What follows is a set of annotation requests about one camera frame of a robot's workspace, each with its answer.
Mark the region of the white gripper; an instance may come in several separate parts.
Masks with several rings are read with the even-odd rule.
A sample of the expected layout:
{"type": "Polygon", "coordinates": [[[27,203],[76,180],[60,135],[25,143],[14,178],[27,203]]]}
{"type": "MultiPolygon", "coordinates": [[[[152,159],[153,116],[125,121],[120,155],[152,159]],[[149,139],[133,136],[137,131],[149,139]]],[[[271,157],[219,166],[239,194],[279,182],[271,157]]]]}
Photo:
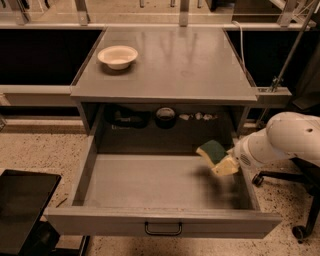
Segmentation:
{"type": "Polygon", "coordinates": [[[267,135],[252,133],[240,139],[228,155],[212,168],[212,172],[217,176],[232,175],[239,171],[239,166],[257,168],[276,159],[277,154],[267,135]]]}

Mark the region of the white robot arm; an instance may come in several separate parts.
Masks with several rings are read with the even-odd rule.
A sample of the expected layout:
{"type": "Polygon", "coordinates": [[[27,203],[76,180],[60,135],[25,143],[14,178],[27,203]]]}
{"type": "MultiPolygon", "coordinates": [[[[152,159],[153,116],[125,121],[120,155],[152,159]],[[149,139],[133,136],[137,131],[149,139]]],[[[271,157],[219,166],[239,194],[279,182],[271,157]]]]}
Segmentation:
{"type": "Polygon", "coordinates": [[[296,112],[273,116],[266,127],[240,139],[212,172],[231,175],[278,160],[299,158],[320,166],[320,118],[296,112]]]}

